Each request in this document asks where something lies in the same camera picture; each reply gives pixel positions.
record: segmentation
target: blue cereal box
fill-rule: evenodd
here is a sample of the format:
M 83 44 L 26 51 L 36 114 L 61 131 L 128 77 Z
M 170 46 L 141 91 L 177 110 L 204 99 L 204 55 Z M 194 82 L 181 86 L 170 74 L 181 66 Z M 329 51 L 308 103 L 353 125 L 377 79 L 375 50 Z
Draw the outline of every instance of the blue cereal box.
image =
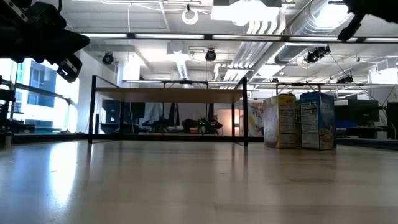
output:
M 302 147 L 335 149 L 335 99 L 319 92 L 300 95 Z

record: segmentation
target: security camera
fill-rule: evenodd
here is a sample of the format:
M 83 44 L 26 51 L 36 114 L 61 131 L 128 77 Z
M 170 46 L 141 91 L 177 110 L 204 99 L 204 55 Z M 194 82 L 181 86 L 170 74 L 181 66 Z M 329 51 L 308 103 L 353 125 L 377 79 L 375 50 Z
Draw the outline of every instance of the security camera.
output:
M 206 58 L 206 61 L 208 61 L 208 62 L 212 62 L 212 61 L 216 60 L 217 54 L 214 51 L 214 49 L 208 49 L 205 58 Z
M 105 65 L 111 65 L 113 62 L 113 56 L 112 56 L 112 52 L 105 52 L 105 56 L 102 58 L 102 62 Z

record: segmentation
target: wooden tabletop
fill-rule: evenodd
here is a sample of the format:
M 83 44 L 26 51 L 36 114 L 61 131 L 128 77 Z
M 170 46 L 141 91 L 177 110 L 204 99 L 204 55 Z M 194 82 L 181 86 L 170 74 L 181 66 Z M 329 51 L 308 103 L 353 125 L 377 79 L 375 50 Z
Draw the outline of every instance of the wooden tabletop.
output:
M 96 92 L 124 102 L 145 103 L 235 103 L 242 90 L 177 88 L 97 88 Z

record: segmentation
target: wooden floor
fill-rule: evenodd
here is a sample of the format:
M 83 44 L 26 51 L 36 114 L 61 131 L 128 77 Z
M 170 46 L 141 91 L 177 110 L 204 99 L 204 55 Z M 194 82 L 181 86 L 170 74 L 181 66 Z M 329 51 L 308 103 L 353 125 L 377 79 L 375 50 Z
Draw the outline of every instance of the wooden floor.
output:
M 0 223 L 397 223 L 398 153 L 205 142 L 0 152 Z

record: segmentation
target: wall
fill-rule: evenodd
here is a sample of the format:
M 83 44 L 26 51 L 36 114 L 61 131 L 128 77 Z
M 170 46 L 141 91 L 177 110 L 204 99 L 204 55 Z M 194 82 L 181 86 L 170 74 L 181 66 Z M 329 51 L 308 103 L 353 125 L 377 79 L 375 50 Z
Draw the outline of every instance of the wall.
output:
M 76 106 L 71 106 L 69 116 L 69 130 L 71 132 L 88 132 L 88 117 L 90 113 L 90 101 L 91 101 L 91 81 L 92 76 L 97 75 L 104 78 L 111 83 L 116 83 L 116 75 L 114 71 L 104 66 L 99 61 L 95 60 L 92 56 L 87 54 L 84 50 L 78 52 L 79 59 L 83 63 L 78 80 L 72 85 L 71 92 L 78 93 Z M 111 85 L 99 81 L 97 79 L 97 87 L 112 87 Z M 96 111 L 100 113 L 102 108 L 102 96 L 96 95 Z

